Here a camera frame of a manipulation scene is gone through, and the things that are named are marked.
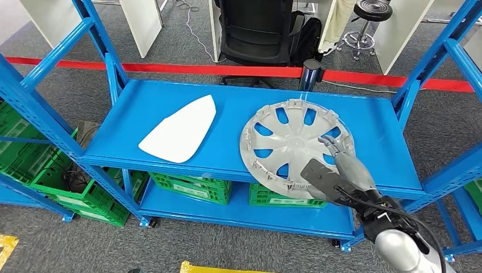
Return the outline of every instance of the beige pants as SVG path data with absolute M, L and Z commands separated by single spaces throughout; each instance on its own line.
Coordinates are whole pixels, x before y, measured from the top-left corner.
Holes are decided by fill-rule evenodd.
M 340 40 L 357 0 L 336 1 L 333 15 L 326 31 L 325 41 L 335 43 Z

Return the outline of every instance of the black cylindrical post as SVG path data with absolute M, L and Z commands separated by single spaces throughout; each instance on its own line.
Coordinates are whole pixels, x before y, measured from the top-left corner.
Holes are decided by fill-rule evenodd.
M 303 72 L 301 73 L 300 85 L 298 90 L 311 91 L 315 83 L 322 76 L 321 64 L 315 59 L 308 59 L 303 62 Z

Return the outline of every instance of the yellow floor marking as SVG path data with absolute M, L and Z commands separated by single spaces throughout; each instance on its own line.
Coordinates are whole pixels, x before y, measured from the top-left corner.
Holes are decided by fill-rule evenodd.
M 267 273 L 261 271 L 231 270 L 213 267 L 192 266 L 187 260 L 181 264 L 180 273 Z
M 2 252 L 0 252 L 0 270 L 14 251 L 17 243 L 17 237 L 0 235 L 0 248 L 3 248 Z

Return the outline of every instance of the red barrier tape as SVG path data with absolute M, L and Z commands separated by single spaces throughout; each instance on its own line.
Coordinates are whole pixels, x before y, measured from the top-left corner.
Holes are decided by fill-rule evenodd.
M 39 64 L 41 59 L 25 57 L 6 57 L 12 64 Z M 60 61 L 57 67 L 78 68 L 88 70 L 105 70 L 102 62 Z M 298 67 L 245 67 L 234 65 L 178 65 L 178 64 L 122 64 L 130 72 L 179 73 L 219 76 L 259 76 L 298 78 L 301 68 Z M 381 85 L 401 87 L 406 77 L 384 76 L 369 73 L 326 70 L 323 79 L 326 81 L 346 82 L 350 84 Z M 426 89 L 472 93 L 473 89 L 466 81 L 443 80 L 431 78 L 423 86 Z

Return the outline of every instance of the bar stool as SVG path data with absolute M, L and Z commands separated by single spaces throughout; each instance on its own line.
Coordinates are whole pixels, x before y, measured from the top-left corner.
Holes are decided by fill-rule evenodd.
M 393 10 L 384 0 L 358 0 L 353 11 L 358 15 L 358 18 L 352 20 L 352 22 L 359 18 L 365 19 L 366 22 L 360 31 L 347 32 L 336 50 L 342 50 L 341 46 L 346 44 L 352 48 L 353 59 L 359 60 L 360 52 L 363 50 L 370 50 L 370 55 L 375 55 L 375 49 L 373 48 L 375 40 L 371 35 L 365 33 L 370 22 L 388 20 L 392 16 Z

